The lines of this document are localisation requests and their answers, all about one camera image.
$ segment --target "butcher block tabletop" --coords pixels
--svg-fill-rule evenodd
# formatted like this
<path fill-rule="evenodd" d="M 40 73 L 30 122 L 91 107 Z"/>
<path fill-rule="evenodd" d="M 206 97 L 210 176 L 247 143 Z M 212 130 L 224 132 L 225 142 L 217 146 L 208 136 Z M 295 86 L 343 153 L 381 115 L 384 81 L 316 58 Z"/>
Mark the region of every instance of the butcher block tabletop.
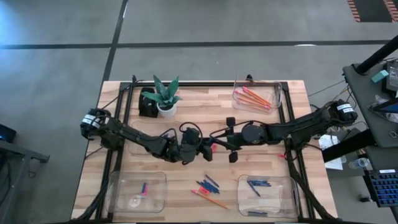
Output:
<path fill-rule="evenodd" d="M 295 117 L 299 118 L 311 113 L 304 81 L 285 82 L 289 85 Z M 102 108 L 117 97 L 120 83 L 104 82 L 97 107 Z M 277 110 L 272 114 L 261 114 L 233 108 L 233 87 L 231 86 L 180 86 L 176 95 L 183 100 L 177 103 L 175 116 L 171 118 L 162 118 L 160 115 L 158 118 L 140 117 L 138 115 L 140 91 L 141 88 L 134 88 L 128 125 L 149 135 L 159 135 L 169 128 L 177 128 L 178 130 L 179 125 L 187 121 L 197 124 L 205 137 L 213 131 L 225 128 L 227 117 L 235 117 L 236 123 L 247 120 L 258 120 L 263 123 L 279 122 Z M 126 95 L 127 93 L 123 98 L 120 120 L 123 120 L 124 116 Z M 289 117 L 284 101 L 282 101 L 282 106 L 288 121 Z M 107 106 L 106 109 L 114 113 L 115 107 L 116 101 Z M 86 153 L 89 154 L 99 147 L 99 141 L 91 141 Z M 181 162 L 170 163 L 156 159 L 140 146 L 126 141 L 121 172 L 163 172 L 167 178 L 166 202 L 164 209 L 159 213 L 115 212 L 113 222 L 292 222 L 295 219 L 245 217 L 238 210 L 237 187 L 239 177 L 244 174 L 273 177 L 290 176 L 287 162 L 279 156 L 284 152 L 283 142 L 273 146 L 243 146 L 243 149 L 238 151 L 238 161 L 229 163 L 230 151 L 218 146 L 213 154 L 213 161 L 208 162 L 199 155 L 193 162 L 183 166 Z M 310 190 L 326 210 L 337 217 L 322 152 L 311 147 L 302 152 Z M 84 162 L 72 218 L 79 217 L 97 195 L 101 185 L 105 159 L 106 150 L 102 149 Z M 210 194 L 210 197 L 228 206 L 228 210 L 191 192 L 191 189 L 197 190 L 199 188 L 196 180 L 202 181 L 205 174 L 209 175 L 220 186 L 220 194 Z M 300 201 L 304 217 L 308 217 L 302 191 L 300 191 Z M 107 209 L 104 206 L 103 217 L 106 217 Z"/>

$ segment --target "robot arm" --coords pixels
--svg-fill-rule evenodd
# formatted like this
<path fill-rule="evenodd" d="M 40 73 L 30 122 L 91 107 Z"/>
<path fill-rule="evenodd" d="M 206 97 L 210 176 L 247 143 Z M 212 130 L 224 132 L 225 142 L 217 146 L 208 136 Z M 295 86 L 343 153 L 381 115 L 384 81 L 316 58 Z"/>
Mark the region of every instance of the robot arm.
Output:
<path fill-rule="evenodd" d="M 80 124 L 81 135 L 89 140 L 92 137 L 99 136 L 101 145 L 111 150 L 116 149 L 118 144 L 122 144 L 123 139 L 127 139 L 144 147 L 148 153 L 156 158 L 168 162 L 182 161 L 184 165 L 192 162 L 199 153 L 202 153 L 207 161 L 213 159 L 210 147 L 202 144 L 201 138 L 199 138 L 200 132 L 194 128 L 187 128 L 182 131 L 183 139 L 181 144 L 178 144 L 177 132 L 174 129 L 166 131 L 175 131 L 175 135 L 171 138 L 163 134 L 149 136 L 122 124 L 110 115 L 107 110 L 90 109 Z"/>
<path fill-rule="evenodd" d="M 183 139 L 179 144 L 177 132 L 174 129 L 167 130 L 175 131 L 175 135 L 171 138 L 163 134 L 149 136 L 122 124 L 110 115 L 111 113 L 107 110 L 90 109 L 80 124 L 81 135 L 87 139 L 99 136 L 101 145 L 111 150 L 122 144 L 123 139 L 127 139 L 143 146 L 148 153 L 156 158 L 168 162 L 182 161 L 184 165 L 192 162 L 195 156 L 200 153 L 207 161 L 212 161 L 210 146 L 213 143 L 220 144 L 232 151 L 233 157 L 230 156 L 230 162 L 238 160 L 236 151 L 240 150 L 241 146 L 278 144 L 291 138 L 293 148 L 301 149 L 310 141 L 312 136 L 326 133 L 327 129 L 332 126 L 353 124 L 358 117 L 349 103 L 339 100 L 327 103 L 324 107 L 285 124 L 266 124 L 259 121 L 235 124 L 234 118 L 227 118 L 228 127 L 211 133 L 209 138 L 203 138 L 199 129 L 187 128 L 182 131 L 180 127 L 180 131 L 183 132 Z M 245 124 L 242 131 L 235 133 L 234 127 L 241 124 Z M 213 134 L 221 131 L 224 131 L 224 133 L 213 136 Z M 221 137 L 226 137 L 227 141 L 219 140 Z"/>
<path fill-rule="evenodd" d="M 240 150 L 241 146 L 278 144 L 288 138 L 291 138 L 294 148 L 301 149 L 312 136 L 325 134 L 332 126 L 353 124 L 357 117 L 349 103 L 339 100 L 329 102 L 324 107 L 285 124 L 265 124 L 260 121 L 235 124 L 234 118 L 227 118 L 228 128 L 213 132 L 210 138 L 232 151 Z M 245 124 L 242 131 L 235 133 L 233 128 L 240 124 Z M 224 134 L 213 137 L 213 134 L 221 131 Z M 227 142 L 218 140 L 220 137 L 226 137 Z"/>

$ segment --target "concrete floor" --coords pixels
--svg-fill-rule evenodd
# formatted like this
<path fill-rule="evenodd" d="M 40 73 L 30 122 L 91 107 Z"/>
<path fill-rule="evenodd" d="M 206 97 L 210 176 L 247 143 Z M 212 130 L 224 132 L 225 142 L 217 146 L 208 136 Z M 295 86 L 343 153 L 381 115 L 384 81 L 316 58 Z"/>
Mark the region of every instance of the concrete floor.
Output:
<path fill-rule="evenodd" d="M 0 1 L 1 44 L 111 43 L 122 0 Z M 398 23 L 356 23 L 345 0 L 130 0 L 120 43 L 191 41 L 384 40 Z M 304 80 L 311 94 L 343 79 L 341 68 L 380 45 L 118 49 L 110 80 Z M 18 145 L 50 154 L 32 166 L 15 223 L 70 217 L 87 142 L 79 123 L 95 106 L 109 49 L 0 50 L 0 123 Z M 322 105 L 344 83 L 310 97 Z M 340 218 L 393 223 L 389 209 L 358 203 L 361 178 L 330 179 Z M 357 217 L 355 213 L 366 213 Z"/>

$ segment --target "warning stripe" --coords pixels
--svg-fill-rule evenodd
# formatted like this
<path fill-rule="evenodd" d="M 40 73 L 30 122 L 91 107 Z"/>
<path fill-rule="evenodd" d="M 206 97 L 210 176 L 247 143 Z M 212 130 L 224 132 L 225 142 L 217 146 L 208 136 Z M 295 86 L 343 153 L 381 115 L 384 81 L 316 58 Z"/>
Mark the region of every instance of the warning stripe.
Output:
<path fill-rule="evenodd" d="M 390 12 L 393 22 L 398 22 L 398 10 L 394 2 L 391 0 L 383 0 L 384 4 L 387 6 L 387 10 Z"/>
<path fill-rule="evenodd" d="M 347 0 L 347 1 L 348 1 L 349 8 L 351 9 L 351 12 L 353 13 L 353 17 L 354 17 L 355 21 L 361 22 L 361 18 L 359 16 L 358 10 L 356 9 L 354 0 Z"/>

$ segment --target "transparent container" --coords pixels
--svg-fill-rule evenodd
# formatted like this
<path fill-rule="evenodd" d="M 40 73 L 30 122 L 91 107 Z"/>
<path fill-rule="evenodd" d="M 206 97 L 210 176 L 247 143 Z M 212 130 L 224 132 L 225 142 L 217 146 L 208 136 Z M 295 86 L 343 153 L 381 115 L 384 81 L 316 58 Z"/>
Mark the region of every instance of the transparent container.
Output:
<path fill-rule="evenodd" d="M 164 209 L 166 194 L 163 172 L 114 172 L 109 177 L 106 209 L 108 212 L 159 213 Z"/>
<path fill-rule="evenodd" d="M 265 180 L 271 186 L 253 186 L 248 180 Z M 238 207 L 244 216 L 297 218 L 299 195 L 297 184 L 291 177 L 241 175 L 238 180 Z"/>
<path fill-rule="evenodd" d="M 235 79 L 233 107 L 255 113 L 271 114 L 282 104 L 279 82 L 241 81 Z"/>

